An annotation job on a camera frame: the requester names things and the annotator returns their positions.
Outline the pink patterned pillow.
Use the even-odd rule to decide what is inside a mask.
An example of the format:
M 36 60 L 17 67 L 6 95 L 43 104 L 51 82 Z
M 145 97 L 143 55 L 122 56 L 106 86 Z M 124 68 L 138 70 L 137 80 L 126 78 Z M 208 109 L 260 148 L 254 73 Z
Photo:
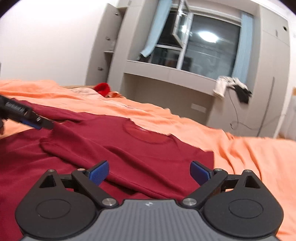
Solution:
M 83 100 L 120 100 L 126 99 L 119 92 L 111 91 L 106 96 L 102 96 L 94 89 L 90 87 L 76 87 L 70 89 L 71 93 L 73 93 L 76 97 L 79 97 Z

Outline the bright red garment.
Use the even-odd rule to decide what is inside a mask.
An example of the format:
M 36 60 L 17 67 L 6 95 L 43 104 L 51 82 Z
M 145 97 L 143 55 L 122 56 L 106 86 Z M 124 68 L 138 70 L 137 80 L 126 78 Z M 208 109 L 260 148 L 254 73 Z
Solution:
M 98 94 L 102 95 L 103 97 L 107 97 L 109 92 L 111 92 L 111 88 L 108 83 L 103 82 L 99 83 L 93 88 Z

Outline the left light blue curtain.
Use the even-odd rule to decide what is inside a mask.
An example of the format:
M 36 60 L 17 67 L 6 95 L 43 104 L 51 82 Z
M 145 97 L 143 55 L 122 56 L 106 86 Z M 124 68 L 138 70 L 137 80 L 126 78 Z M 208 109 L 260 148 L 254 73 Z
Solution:
M 156 47 L 170 13 L 172 0 L 159 0 L 152 26 L 140 55 L 147 58 Z

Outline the grey window desk unit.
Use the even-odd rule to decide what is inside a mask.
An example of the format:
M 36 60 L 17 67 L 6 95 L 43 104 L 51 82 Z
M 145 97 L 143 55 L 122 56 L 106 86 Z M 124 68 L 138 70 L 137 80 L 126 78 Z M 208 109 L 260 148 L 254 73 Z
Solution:
M 290 21 L 274 1 L 187 1 L 192 13 L 209 12 L 241 27 L 241 12 L 253 15 L 253 43 L 247 81 L 249 104 L 233 88 L 214 95 L 217 79 L 138 61 L 159 1 L 119 1 L 123 14 L 108 83 L 128 99 L 169 109 L 211 128 L 243 137 L 274 138 L 285 117 L 290 78 Z M 191 109 L 191 104 L 207 109 Z

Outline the black cloth on sill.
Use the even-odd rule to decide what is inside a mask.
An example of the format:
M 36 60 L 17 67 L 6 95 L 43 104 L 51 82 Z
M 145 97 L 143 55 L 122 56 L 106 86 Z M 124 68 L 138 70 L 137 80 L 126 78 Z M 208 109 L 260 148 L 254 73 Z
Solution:
M 234 90 L 237 94 L 240 103 L 249 104 L 249 99 L 252 97 L 252 92 L 247 88 L 234 85 Z

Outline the light blue curtain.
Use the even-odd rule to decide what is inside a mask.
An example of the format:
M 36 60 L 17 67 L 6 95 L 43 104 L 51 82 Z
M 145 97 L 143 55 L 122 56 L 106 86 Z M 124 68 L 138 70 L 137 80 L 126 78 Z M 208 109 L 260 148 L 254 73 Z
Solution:
M 152 26 L 140 55 L 147 58 L 156 47 L 170 13 L 172 0 L 159 0 Z
M 242 11 L 239 42 L 232 77 L 238 78 L 243 84 L 247 81 L 253 43 L 253 29 L 253 15 Z

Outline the right light blue curtain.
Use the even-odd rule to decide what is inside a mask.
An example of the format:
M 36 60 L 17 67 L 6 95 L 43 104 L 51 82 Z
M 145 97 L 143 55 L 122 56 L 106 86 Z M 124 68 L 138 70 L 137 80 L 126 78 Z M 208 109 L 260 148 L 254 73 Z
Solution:
M 238 78 L 243 84 L 247 81 L 253 43 L 253 29 L 253 15 L 242 11 L 239 42 L 232 77 Z

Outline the window with white frame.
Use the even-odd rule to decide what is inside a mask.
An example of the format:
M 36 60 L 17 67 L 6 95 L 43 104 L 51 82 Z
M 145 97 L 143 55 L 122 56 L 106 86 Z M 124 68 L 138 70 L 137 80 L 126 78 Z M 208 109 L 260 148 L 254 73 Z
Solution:
M 172 1 L 153 52 L 147 58 L 139 53 L 137 59 L 211 79 L 231 76 L 240 28 L 238 23 L 209 12 L 192 13 L 187 1 Z

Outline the white wall socket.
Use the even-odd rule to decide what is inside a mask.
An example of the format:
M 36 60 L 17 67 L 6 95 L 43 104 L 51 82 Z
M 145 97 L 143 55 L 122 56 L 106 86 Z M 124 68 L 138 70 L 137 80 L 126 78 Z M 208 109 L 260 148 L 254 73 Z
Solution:
M 199 111 L 201 113 L 206 113 L 207 112 L 207 109 L 205 107 L 194 104 L 194 103 L 191 104 L 191 109 Z

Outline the orange bed duvet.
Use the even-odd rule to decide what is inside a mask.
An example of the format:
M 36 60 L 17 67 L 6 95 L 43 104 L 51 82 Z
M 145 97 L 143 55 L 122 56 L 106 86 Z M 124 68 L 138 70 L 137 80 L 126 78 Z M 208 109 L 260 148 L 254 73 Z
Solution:
M 281 240 L 295 240 L 295 142 L 274 138 L 236 137 L 208 128 L 188 118 L 171 114 L 153 104 L 129 99 L 83 100 L 52 80 L 2 80 L 1 94 L 45 106 L 74 112 L 106 114 L 132 119 L 137 125 L 205 151 L 212 151 L 214 165 L 237 174 L 251 169 L 260 176 L 282 205 L 284 220 L 278 232 Z

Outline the white cloth on sill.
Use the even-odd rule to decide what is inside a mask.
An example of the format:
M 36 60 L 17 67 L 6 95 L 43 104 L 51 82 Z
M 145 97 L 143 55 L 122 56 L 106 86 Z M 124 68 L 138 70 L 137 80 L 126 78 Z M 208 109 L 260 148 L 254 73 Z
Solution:
M 226 89 L 229 87 L 233 88 L 234 86 L 239 86 L 242 89 L 248 90 L 248 87 L 243 84 L 237 77 L 219 76 L 216 80 L 215 88 L 213 89 L 214 95 L 220 98 L 224 98 Z

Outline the dark red shirt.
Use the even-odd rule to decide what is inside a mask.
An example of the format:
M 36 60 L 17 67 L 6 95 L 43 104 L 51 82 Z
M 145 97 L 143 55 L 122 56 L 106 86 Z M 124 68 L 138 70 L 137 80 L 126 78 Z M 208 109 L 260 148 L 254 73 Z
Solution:
M 107 161 L 110 172 L 101 188 L 118 201 L 181 200 L 198 188 L 190 176 L 191 162 L 214 166 L 212 152 L 174 135 L 146 131 L 128 118 L 37 104 L 33 110 L 55 121 L 55 126 L 1 139 L 1 240 L 21 238 L 16 207 L 48 169 L 69 174 Z

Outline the grey open wardrobe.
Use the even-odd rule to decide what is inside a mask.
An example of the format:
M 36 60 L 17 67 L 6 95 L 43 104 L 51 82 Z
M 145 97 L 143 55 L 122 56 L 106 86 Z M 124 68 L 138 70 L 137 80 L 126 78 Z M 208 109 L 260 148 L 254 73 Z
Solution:
M 86 85 L 97 85 L 107 81 L 122 20 L 123 14 L 120 10 L 107 4 L 92 47 Z

